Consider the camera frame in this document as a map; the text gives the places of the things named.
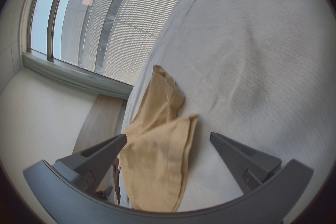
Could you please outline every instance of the wooden plank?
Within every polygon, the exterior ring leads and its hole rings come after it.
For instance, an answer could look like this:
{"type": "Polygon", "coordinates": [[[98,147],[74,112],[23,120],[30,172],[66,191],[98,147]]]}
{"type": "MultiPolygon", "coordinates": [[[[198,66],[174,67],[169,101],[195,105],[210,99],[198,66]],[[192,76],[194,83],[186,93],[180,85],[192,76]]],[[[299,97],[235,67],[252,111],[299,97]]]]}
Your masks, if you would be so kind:
{"type": "MultiPolygon", "coordinates": [[[[123,100],[99,94],[78,135],[73,153],[82,151],[114,136],[123,100]]],[[[107,175],[96,191],[107,188],[107,175]]]]}

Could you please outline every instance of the bed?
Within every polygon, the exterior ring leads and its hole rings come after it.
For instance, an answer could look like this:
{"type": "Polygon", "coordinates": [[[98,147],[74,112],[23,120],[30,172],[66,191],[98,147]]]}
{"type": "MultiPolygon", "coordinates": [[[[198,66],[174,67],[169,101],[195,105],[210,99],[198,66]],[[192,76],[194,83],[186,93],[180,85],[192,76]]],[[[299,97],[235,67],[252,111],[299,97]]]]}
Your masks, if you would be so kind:
{"type": "Polygon", "coordinates": [[[327,0],[178,1],[134,85],[122,127],[136,116],[153,66],[162,66],[186,96],[179,116],[200,115],[178,211],[243,194],[210,132],[277,156],[282,166],[297,159],[313,168],[284,222],[307,207],[336,158],[335,29],[327,0]]]}

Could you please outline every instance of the sky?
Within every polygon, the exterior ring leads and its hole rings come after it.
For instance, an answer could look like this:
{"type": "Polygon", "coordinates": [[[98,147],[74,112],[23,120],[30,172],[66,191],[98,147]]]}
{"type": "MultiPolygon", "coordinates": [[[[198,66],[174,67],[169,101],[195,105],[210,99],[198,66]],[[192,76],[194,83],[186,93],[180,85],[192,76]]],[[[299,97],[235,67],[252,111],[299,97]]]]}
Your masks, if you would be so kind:
{"type": "MultiPolygon", "coordinates": [[[[61,33],[69,0],[60,0],[53,37],[54,58],[61,59],[61,33]]],[[[37,0],[31,26],[31,48],[47,54],[47,28],[53,0],[37,0]]]]}

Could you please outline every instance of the khaki garment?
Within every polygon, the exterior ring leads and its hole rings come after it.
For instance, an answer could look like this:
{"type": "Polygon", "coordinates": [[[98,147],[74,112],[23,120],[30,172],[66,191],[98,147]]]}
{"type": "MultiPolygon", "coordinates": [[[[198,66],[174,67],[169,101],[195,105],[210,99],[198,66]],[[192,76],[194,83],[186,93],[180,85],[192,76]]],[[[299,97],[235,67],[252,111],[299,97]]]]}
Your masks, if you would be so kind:
{"type": "Polygon", "coordinates": [[[175,212],[188,177],[188,156],[198,115],[177,116],[184,96],[174,79],[154,66],[139,111],[124,133],[118,158],[134,209],[175,212]]]}

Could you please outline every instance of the wrinkled white fabric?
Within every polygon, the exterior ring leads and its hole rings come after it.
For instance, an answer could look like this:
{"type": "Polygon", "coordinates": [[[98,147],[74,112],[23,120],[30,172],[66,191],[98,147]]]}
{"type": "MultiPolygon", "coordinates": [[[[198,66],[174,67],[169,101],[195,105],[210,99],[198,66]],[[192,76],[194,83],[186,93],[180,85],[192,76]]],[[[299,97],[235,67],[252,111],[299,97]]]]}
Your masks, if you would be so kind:
{"type": "Polygon", "coordinates": [[[154,65],[186,96],[179,116],[200,115],[178,211],[242,195],[210,132],[277,156],[283,165],[297,159],[312,167],[311,182],[285,223],[309,204],[336,158],[335,29],[326,0],[178,1],[123,122],[125,129],[136,116],[154,65]]]}

